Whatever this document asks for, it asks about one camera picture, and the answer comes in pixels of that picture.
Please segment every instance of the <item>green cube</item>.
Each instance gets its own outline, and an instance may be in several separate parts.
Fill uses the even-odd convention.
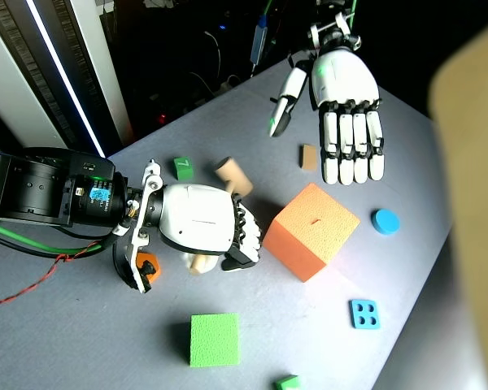
[[[192,315],[190,367],[234,366],[239,362],[238,314]]]
[[[291,375],[277,382],[278,390],[302,390],[298,376]]]
[[[178,180],[189,180],[194,177],[194,166],[189,158],[174,158],[173,164],[176,166]]]

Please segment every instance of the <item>red light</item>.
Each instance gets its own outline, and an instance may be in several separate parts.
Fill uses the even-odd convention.
[[[158,118],[157,118],[157,121],[159,122],[159,124],[166,124],[167,120],[166,120],[166,115],[165,114],[161,114]]]

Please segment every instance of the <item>table surface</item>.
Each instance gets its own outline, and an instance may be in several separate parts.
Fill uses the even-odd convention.
[[[451,227],[441,151],[433,124],[382,90],[383,180],[324,183],[320,171],[298,166],[300,145],[319,145],[307,86],[285,134],[267,135],[269,98],[289,70],[279,63],[111,159],[138,186],[149,158],[171,184],[172,159],[188,156],[195,183],[222,188],[212,167],[231,155],[255,185],[246,206],[263,226],[315,182],[361,219],[337,257],[305,284],[265,249],[249,270],[226,274],[217,267],[192,276],[181,253],[152,232],[149,249],[163,273],[143,296],[117,277],[110,253],[60,265],[36,291],[0,306],[0,389],[259,390],[290,374],[310,390],[373,386]],[[377,208],[400,217],[397,234],[374,230],[369,215]],[[50,245],[79,243],[49,227],[13,228]],[[0,247],[0,298],[49,266],[49,259]],[[356,298],[377,302],[381,329],[351,326],[348,301]],[[190,316],[210,313],[239,313],[239,366],[188,366]]]

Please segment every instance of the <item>green cable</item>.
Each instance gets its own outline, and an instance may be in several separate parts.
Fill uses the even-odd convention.
[[[0,234],[4,235],[6,237],[9,237],[13,240],[19,241],[23,244],[32,246],[34,248],[45,250],[46,252],[49,252],[50,254],[78,254],[79,252],[82,252],[84,250],[86,250],[87,252],[91,252],[93,250],[97,250],[97,249],[102,248],[102,246],[98,245],[98,244],[92,245],[90,248],[86,248],[86,247],[84,247],[84,248],[72,248],[72,249],[55,248],[53,246],[44,245],[41,242],[31,240],[30,238],[21,236],[20,234],[12,232],[11,230],[5,229],[4,227],[1,227],[1,226],[0,226]]]
[[[273,2],[273,0],[269,0],[268,1],[268,5],[266,6],[266,9],[264,10],[264,15],[266,15],[269,11],[269,7],[271,6],[271,3]]]
[[[356,11],[356,1],[357,0],[352,0],[352,7],[351,7],[351,18],[349,19],[349,28],[352,30],[352,22],[355,19],[355,11]]]

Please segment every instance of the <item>blue block with holes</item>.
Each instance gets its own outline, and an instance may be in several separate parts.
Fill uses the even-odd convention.
[[[356,329],[379,329],[380,319],[377,316],[375,301],[353,299],[351,301],[352,324]]]

